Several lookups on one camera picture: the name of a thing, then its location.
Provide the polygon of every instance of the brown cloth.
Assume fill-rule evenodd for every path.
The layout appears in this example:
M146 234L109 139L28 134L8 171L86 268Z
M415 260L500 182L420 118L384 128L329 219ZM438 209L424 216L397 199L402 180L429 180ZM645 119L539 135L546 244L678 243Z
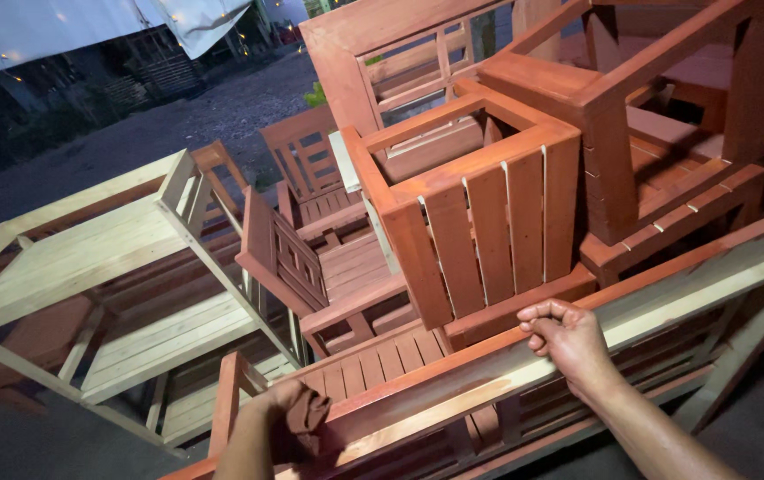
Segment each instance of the brown cloth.
M302 393L270 430L273 464L303 463L320 453L317 429L326 421L332 399L302 384Z

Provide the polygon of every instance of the concrete floor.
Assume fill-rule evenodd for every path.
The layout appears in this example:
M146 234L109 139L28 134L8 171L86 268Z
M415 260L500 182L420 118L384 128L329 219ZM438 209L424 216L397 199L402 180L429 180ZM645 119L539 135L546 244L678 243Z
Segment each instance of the concrete floor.
M177 459L56 394L40 395L48 404L44 417L0 405L0 478L152 479L206 457L206 439L187 449L188 459ZM764 478L764 355L699 438L742 474ZM605 432L509 476L616 480L641 474Z

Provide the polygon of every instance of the wooden slat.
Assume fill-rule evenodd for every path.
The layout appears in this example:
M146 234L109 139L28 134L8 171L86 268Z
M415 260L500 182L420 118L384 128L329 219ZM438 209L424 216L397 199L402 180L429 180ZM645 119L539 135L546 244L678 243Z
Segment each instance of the wooden slat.
M382 363L376 348L362 350L358 353L358 359L362 363L365 387L373 388L385 383L385 374L382 372Z
M344 385L344 373L340 364L334 363L323 369L323 378L326 383L326 395L333 401L346 399L346 387Z
M394 338L394 344L397 345L402 368L406 373L417 370L424 365L424 361L420 358L418 346L411 335L401 335Z
M506 179L500 166L467 180L474 236L483 273L486 305L515 293L506 227Z
M362 373L362 363L358 355L345 357L340 362L344 373L344 386L346 387L346 397L356 396L362 393L366 388L364 386L364 374Z
M308 388L316 390L320 395L327 395L326 379L323 376L323 370L309 372L308 375L305 376L304 382L308 385Z
M546 148L545 159L545 281L571 272L575 230L580 139L570 138Z
M380 212L379 216L427 330L451 322L453 311L432 254L418 201L391 212Z
M509 233L513 247L515 293L525 293L543 280L542 153L506 163Z
M465 191L459 184L424 199L432 239L457 319L483 308L483 288L471 240Z
M376 347L376 351L379 355L379 362L382 364L382 371L385 373L386 382L390 382L405 373L400 354L397 351L397 344L394 344L393 340L380 344Z
M418 345L420 357L424 361L424 365L444 358L444 354L441 352L441 348L438 345L438 340L431 332L426 330L418 330L414 332L414 342Z

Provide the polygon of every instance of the green plant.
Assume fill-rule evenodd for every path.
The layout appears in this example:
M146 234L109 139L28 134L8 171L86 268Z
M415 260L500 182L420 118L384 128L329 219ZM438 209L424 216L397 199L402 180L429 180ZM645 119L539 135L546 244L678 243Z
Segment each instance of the green plant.
M314 91L302 95L302 98L304 98L305 103L312 108L328 104L326 93L323 91L323 85L321 85L320 82L314 82Z

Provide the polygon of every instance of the wooden armchair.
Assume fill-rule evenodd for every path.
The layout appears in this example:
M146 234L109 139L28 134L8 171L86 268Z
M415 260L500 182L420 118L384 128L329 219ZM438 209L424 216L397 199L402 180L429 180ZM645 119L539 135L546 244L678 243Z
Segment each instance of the wooden armchair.
M514 320L521 301L541 300L533 295L585 295L593 278L572 268L580 131L473 80L454 89L458 98L384 130L341 130L427 330ZM470 121L481 148L426 171L413 165L403 180L374 154Z
M391 275L372 232L317 255L251 188L237 263L302 320L317 355L414 320L405 280Z
M366 225L361 195L347 193L335 163L328 135L337 129L328 105L260 129L284 177L276 186L279 212L298 231L324 220L326 228L317 224L302 238L312 243L325 238L331 246L340 245L335 230L354 222Z
M612 5L620 3L629 2L569 0L477 69L482 83L581 129L589 231L607 246L717 186L758 160L764 149L764 0L711 2L624 62ZM583 18L594 70L525 56L577 17ZM648 90L657 75L729 32L738 41L724 135L646 133L646 117L626 106L628 97ZM641 168L647 155L640 141L668 154ZM661 188L643 181L653 171L666 179Z

